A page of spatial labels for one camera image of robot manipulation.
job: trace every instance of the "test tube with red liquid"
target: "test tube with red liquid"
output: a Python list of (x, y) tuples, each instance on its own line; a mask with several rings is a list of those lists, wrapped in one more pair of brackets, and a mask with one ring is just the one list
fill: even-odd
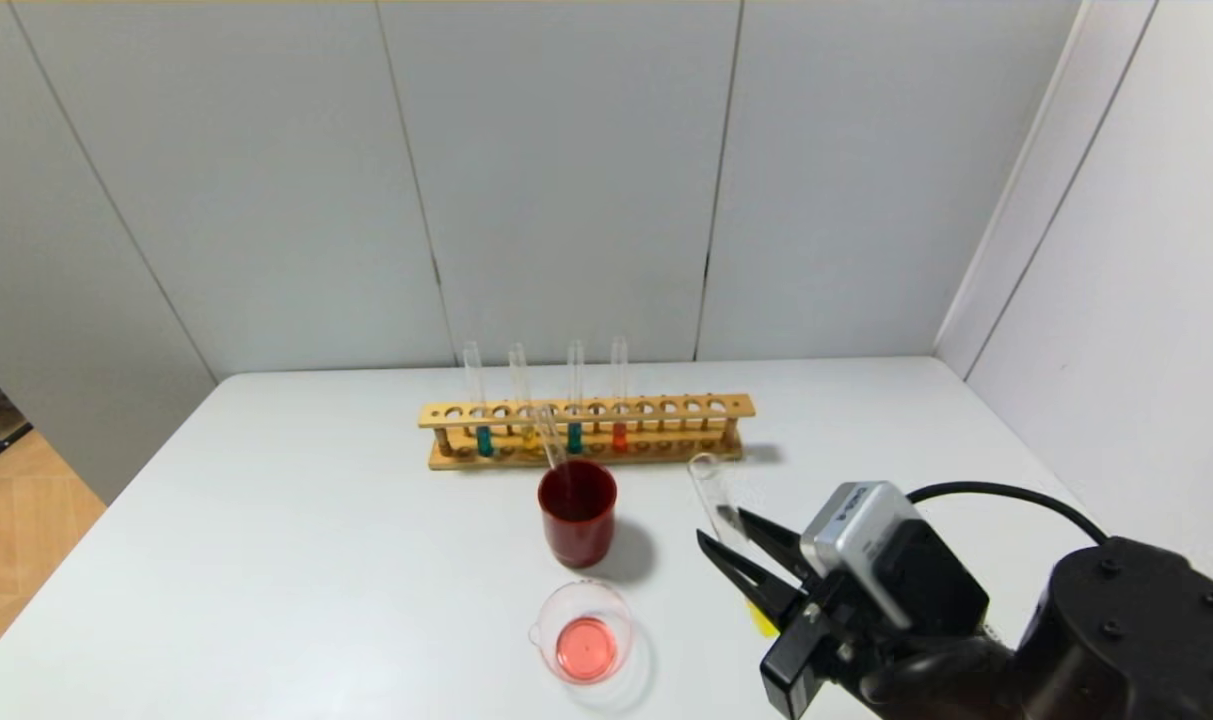
[[(610, 343), (610, 368), (615, 383), (615, 411), (628, 413), (628, 342), (623, 336), (615, 336)], [(616, 421), (610, 441), (615, 452), (628, 452), (628, 423)]]

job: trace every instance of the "dark red liquid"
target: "dark red liquid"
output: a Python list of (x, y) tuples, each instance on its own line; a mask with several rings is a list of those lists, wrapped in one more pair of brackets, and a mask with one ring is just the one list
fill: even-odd
[(569, 568), (587, 568), (606, 556), (615, 537), (615, 479), (587, 459), (547, 470), (539, 482), (543, 537)]
[(557, 665), (580, 682), (606, 675), (614, 662), (615, 633), (600, 619), (571, 619), (557, 635)]

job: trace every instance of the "white tabletop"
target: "white tabletop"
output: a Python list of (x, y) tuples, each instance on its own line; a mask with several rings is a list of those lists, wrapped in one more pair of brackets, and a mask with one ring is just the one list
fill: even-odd
[[(490, 396), (509, 395), (489, 368)], [(418, 406), (463, 370), (239, 375), (175, 433), (0, 642), (0, 719), (591, 716), (526, 640), (579, 578), (547, 552), (539, 472), (434, 473)], [(993, 480), (1071, 496), (949, 368), (926, 358), (639, 365), (638, 395), (752, 393), (734, 469), (803, 528), (839, 482)], [(537, 398), (564, 368), (533, 368)], [(586, 392), (609, 385), (588, 368)], [(774, 719), (770, 639), (701, 555), (683, 465), (620, 465), (619, 533), (597, 575), (650, 644), (631, 718)], [(923, 514), (1016, 642), (1050, 566), (1086, 537), (993, 497)], [(867, 719), (826, 687), (816, 719)]]

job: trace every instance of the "yellow liquid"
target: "yellow liquid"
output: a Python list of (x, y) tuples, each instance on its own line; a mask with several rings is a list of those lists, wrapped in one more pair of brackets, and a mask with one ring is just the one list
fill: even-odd
[(753, 625), (757, 625), (757, 632), (761, 633), (763, 638), (775, 638), (775, 635), (779, 634), (775, 625), (770, 624), (770, 621), (762, 615), (761, 610), (757, 610), (756, 605), (748, 602), (747, 600), (744, 600), (744, 602), (748, 605), (748, 615), (752, 615)]

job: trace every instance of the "screw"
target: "screw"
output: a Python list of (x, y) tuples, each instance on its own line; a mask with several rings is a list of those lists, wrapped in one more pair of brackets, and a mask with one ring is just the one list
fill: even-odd
[(1105, 578), (1115, 578), (1122, 571), (1122, 565), (1112, 558), (1105, 558), (1099, 561), (1099, 573), (1104, 575)]
[(1105, 619), (1104, 624), (1099, 625), (1099, 632), (1103, 633), (1105, 638), (1112, 639), (1114, 641), (1126, 638), (1126, 630), (1122, 629), (1122, 624), (1116, 619)]

